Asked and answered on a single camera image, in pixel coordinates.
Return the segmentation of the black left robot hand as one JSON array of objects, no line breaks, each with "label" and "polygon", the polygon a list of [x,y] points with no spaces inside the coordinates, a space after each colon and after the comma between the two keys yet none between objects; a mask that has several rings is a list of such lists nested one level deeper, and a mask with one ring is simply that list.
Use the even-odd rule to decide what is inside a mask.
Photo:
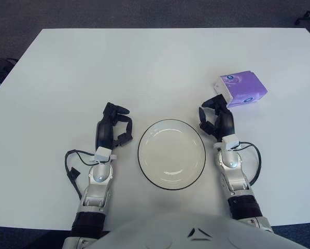
[{"label": "black left robot hand", "polygon": [[[104,147],[113,150],[117,146],[123,146],[133,139],[132,119],[127,115],[130,111],[124,107],[108,102],[103,111],[103,118],[97,123],[95,134],[95,149]],[[126,131],[114,140],[114,126],[118,122],[127,123]]]}]

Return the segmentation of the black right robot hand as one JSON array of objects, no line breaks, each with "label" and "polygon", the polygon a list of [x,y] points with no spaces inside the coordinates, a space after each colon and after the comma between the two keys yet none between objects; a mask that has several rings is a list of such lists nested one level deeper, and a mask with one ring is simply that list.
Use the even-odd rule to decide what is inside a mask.
[{"label": "black right robot hand", "polygon": [[[210,108],[215,111],[217,118],[214,124],[206,120],[203,108]],[[235,133],[233,115],[227,108],[227,102],[222,94],[205,101],[199,107],[199,119],[199,127],[208,135],[215,137],[217,142],[221,142],[223,137]]]}]

